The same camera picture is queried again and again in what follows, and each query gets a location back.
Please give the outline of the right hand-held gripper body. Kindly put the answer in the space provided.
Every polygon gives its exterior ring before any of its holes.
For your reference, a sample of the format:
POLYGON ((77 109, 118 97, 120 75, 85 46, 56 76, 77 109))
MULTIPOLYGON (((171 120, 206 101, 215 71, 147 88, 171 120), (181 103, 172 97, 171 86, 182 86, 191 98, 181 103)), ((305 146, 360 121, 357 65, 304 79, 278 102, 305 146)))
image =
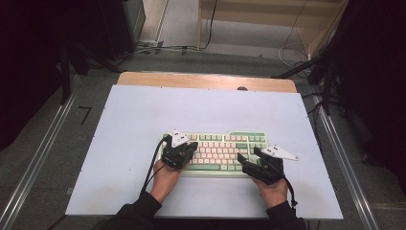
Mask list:
POLYGON ((242 165, 242 171, 247 175, 254 177, 266 185, 272 185, 280 179, 285 178, 283 172, 283 159, 298 161, 299 157, 293 155, 289 151, 279 147, 270 146, 261 151, 271 157, 270 160, 263 160, 259 158, 259 162, 255 166, 242 165))

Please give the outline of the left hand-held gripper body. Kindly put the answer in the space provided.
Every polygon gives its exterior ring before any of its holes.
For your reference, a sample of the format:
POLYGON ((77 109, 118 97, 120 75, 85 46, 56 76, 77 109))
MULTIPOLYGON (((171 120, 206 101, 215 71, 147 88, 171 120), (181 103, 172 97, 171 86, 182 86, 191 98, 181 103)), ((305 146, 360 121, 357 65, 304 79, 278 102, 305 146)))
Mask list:
POLYGON ((161 159, 164 164, 173 169, 182 169, 192 159, 188 154, 190 138, 177 130, 172 133, 171 145, 163 147, 161 159))

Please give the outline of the green and cream keyboard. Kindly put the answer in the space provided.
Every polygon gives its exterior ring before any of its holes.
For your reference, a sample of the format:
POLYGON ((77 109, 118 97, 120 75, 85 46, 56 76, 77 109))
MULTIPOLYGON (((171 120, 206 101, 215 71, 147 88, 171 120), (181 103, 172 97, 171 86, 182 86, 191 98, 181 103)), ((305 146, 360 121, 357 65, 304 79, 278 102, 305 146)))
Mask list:
POLYGON ((258 164, 254 147, 267 147, 264 132, 230 131, 229 133, 189 132, 187 145, 196 142, 193 153, 183 176, 194 177, 246 177, 242 165, 237 161, 240 153, 248 161, 258 164))

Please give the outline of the person's right hand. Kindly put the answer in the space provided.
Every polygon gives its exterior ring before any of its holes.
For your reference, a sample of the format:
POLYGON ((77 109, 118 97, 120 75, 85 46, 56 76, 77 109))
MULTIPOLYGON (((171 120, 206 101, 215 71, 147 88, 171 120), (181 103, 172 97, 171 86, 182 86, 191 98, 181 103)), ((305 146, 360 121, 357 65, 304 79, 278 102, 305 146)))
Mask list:
POLYGON ((264 182, 255 178, 252 178, 252 181, 259 188, 259 195, 267 209, 273 208, 287 201, 288 187, 283 179, 272 185, 266 185, 264 182))

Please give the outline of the person's left hand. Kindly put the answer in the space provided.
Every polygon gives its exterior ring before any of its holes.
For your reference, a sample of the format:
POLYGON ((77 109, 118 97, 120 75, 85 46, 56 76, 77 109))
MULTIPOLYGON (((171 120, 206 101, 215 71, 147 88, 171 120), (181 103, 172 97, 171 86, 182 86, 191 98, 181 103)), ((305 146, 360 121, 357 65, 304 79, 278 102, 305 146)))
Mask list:
POLYGON ((182 170, 173 169, 161 160, 158 160, 154 166, 154 178, 150 194, 159 202, 163 203, 167 196, 176 186, 182 170))

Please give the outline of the white table cover sheet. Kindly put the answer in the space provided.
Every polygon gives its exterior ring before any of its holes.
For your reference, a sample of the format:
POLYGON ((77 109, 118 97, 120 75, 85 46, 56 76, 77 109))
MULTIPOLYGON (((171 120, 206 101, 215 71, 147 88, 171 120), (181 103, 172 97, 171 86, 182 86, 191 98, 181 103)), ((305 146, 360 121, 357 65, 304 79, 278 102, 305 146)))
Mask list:
POLYGON ((297 93, 115 85, 67 207, 70 216, 114 215, 141 192, 165 132, 262 131, 295 155, 283 170, 298 216, 341 219, 324 160, 297 93))

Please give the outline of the wooden table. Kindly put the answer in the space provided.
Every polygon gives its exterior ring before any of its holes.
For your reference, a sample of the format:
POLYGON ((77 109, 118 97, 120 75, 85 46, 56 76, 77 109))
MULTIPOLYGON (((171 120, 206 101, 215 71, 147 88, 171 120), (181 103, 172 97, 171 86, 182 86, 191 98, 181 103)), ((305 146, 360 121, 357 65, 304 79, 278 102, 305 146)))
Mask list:
POLYGON ((246 88, 248 91, 297 92, 293 80, 247 78, 217 74, 123 72, 120 74, 117 84, 229 90, 246 88))

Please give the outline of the black tripod stand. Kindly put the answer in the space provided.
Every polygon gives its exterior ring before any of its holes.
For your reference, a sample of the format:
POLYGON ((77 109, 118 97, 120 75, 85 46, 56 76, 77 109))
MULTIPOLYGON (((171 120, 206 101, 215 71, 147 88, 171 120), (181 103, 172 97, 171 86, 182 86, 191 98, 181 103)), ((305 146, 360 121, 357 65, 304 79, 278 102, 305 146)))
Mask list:
POLYGON ((312 60, 305 61, 291 70, 275 76, 275 79, 288 79, 299 72, 312 67, 311 73, 307 78, 310 85, 316 85, 321 80, 324 81, 323 91, 321 93, 321 107, 325 113, 330 115, 330 93, 333 85, 333 78, 335 74, 335 63, 332 59, 327 57, 315 57, 312 60))

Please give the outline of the grey power strip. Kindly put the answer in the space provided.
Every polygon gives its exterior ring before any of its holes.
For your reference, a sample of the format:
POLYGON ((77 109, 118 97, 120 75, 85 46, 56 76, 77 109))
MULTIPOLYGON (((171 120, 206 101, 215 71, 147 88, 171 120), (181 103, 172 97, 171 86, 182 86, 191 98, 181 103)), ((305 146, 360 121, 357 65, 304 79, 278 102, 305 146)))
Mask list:
POLYGON ((137 49, 163 47, 163 41, 139 41, 136 45, 137 49))

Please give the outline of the black metal stand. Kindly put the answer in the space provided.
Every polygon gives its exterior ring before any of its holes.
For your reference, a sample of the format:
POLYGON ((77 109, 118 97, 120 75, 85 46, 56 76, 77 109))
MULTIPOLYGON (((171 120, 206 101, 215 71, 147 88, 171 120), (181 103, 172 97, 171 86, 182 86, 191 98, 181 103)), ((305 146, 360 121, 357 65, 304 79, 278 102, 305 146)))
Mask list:
POLYGON ((71 95, 71 80, 70 80, 70 63, 69 63, 68 50, 65 45, 62 45, 60 48, 60 71, 61 71, 61 76, 62 76, 61 104, 66 104, 71 95))

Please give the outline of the black cabinet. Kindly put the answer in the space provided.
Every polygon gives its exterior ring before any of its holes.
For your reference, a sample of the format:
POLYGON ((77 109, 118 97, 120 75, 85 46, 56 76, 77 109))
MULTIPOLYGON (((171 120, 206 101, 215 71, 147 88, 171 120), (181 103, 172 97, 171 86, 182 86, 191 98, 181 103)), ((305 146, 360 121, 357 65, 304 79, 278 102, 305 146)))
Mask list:
POLYGON ((98 0, 106 41, 104 55, 115 59, 135 51, 146 22, 143 0, 98 0))

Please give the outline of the light wooden shelf unit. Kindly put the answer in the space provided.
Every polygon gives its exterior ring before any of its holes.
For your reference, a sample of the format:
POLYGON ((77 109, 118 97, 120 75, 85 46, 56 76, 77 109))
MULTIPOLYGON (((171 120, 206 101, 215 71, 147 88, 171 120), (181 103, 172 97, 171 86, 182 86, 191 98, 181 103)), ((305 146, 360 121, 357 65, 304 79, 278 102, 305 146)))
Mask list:
POLYGON ((210 19, 291 27, 309 57, 327 46, 350 0, 198 0, 197 47, 201 47, 201 21, 210 19))

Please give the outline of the dark curtain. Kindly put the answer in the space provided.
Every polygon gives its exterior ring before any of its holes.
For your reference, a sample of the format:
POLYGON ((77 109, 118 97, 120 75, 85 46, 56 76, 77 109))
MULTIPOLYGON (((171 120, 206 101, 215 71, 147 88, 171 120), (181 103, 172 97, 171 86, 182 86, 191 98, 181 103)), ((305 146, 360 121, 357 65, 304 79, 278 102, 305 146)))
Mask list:
POLYGON ((406 194, 406 0, 349 0, 340 27, 339 92, 367 155, 406 194))
POLYGON ((0 0, 0 151, 59 89, 60 48, 88 72, 74 32, 96 0, 0 0))

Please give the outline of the metal floor rail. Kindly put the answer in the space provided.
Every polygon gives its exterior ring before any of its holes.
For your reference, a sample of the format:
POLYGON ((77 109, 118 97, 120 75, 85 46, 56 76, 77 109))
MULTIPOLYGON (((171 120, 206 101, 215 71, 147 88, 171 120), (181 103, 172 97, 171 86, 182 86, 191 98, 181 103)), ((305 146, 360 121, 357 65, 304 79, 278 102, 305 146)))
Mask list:
POLYGON ((364 229, 381 230, 331 118, 322 108, 319 109, 319 115, 364 229))
POLYGON ((64 120, 69 113, 73 102, 77 96, 73 92, 67 99, 64 105, 60 105, 54 119, 49 125, 45 136, 42 138, 39 147, 37 148, 30 165, 25 170, 19 183, 11 193, 11 197, 7 202, 5 210, 0 216, 0 230, 11 230, 11 227, 18 216, 18 213, 23 206, 31 187, 33 186, 37 175, 44 164, 48 153, 62 127, 64 120))

